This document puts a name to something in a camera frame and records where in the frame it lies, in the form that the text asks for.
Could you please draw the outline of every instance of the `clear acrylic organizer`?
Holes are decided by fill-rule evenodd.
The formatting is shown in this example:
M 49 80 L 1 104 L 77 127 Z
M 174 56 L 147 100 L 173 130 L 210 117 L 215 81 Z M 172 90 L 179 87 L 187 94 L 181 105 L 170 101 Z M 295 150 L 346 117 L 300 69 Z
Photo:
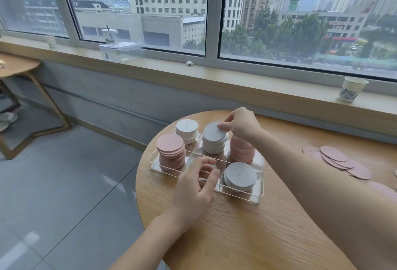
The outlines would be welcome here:
M 261 201 L 265 193 L 264 187 L 264 170 L 265 170 L 265 159 L 258 152 L 255 151 L 255 157 L 252 162 L 248 164 L 254 168 L 257 178 L 254 186 L 250 191 L 240 191 L 235 188 L 229 187 L 225 184 L 223 175 L 225 169 L 234 161 L 230 156 L 230 135 L 229 140 L 225 143 L 225 149 L 219 154 L 210 154 L 202 149 L 202 134 L 189 145 L 186 145 L 186 156 L 185 165 L 177 170 L 160 166 L 158 157 L 159 153 L 157 149 L 149 157 L 149 162 L 151 164 L 151 169 L 156 172 L 161 172 L 167 175 L 178 177 L 193 161 L 196 157 L 209 156 L 216 159 L 216 167 L 221 171 L 218 183 L 216 184 L 215 191 L 218 193 L 226 194 L 229 196 L 237 197 L 243 199 L 247 202 L 258 204 Z

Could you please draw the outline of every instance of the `wooden tabletop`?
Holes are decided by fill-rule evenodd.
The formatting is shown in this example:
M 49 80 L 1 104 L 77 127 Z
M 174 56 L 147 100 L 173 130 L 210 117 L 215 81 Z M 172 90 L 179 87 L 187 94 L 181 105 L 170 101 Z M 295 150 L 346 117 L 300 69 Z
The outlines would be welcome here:
M 40 65 L 41 60 L 0 52 L 6 67 L 0 68 L 0 79 L 28 72 Z
M 199 132 L 229 111 L 207 111 L 186 118 L 199 123 Z M 257 116 L 261 126 L 296 150 L 305 145 L 329 145 L 366 165 L 372 181 L 394 189 L 397 146 L 274 118 Z M 144 227 L 168 206 L 176 178 L 150 169 L 156 140 L 171 131 L 164 128 L 149 144 L 136 175 L 136 201 Z M 355 267 L 315 225 L 295 197 L 269 167 L 265 195 L 259 205 L 215 193 L 199 224 L 185 233 L 164 261 L 172 270 L 353 270 Z M 346 175 L 346 179 L 355 178 Z

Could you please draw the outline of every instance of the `window frame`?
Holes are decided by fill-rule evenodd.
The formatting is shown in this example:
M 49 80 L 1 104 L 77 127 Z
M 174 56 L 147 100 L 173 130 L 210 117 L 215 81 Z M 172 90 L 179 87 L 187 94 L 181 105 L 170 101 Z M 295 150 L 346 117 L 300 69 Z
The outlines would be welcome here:
M 75 17 L 73 7 L 71 6 L 71 0 L 55 1 L 69 36 L 69 38 L 56 36 L 56 42 L 61 45 L 70 45 L 98 50 L 99 42 L 83 40 L 81 37 L 83 34 L 82 31 L 80 31 L 77 18 Z M 366 91 L 397 96 L 397 79 L 392 79 L 386 75 L 382 76 L 381 74 L 378 74 L 378 76 L 369 76 L 356 72 L 353 73 L 352 71 L 343 68 L 338 68 L 338 72 L 331 72 L 325 68 L 320 68 L 318 66 L 312 66 L 309 64 L 305 64 L 303 67 L 293 66 L 290 64 L 281 64 L 281 62 L 276 61 L 265 63 L 261 59 L 247 57 L 237 57 L 238 59 L 234 59 L 236 57 L 233 56 L 221 57 L 219 54 L 220 35 L 222 32 L 224 19 L 223 13 L 227 5 L 227 1 L 206 0 L 206 2 L 205 55 L 201 55 L 199 52 L 195 53 L 195 51 L 192 50 L 181 49 L 181 51 L 169 51 L 163 47 L 145 45 L 144 56 L 176 62 L 186 62 L 186 60 L 189 59 L 197 65 L 280 77 L 283 79 L 287 77 L 289 80 L 338 87 L 342 85 L 345 76 L 364 77 L 365 79 L 370 80 L 370 83 L 366 87 Z M 176 14 L 178 14 L 177 8 L 171 8 L 170 13 L 173 14 L 172 11 L 174 9 L 176 10 Z M 2 34 L 39 41 L 44 40 L 43 35 L 33 33 L 2 30 Z

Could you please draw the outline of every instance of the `small white object on ledge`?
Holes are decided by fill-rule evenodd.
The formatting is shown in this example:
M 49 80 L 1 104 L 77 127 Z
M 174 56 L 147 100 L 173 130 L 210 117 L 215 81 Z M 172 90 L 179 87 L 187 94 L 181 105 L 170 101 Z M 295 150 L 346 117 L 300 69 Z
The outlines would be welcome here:
M 48 46 L 50 49 L 56 48 L 56 41 L 55 41 L 55 36 L 54 35 L 45 35 L 44 36 L 46 42 L 48 43 Z
M 362 78 L 345 77 L 338 99 L 345 102 L 353 102 L 368 83 L 367 80 Z

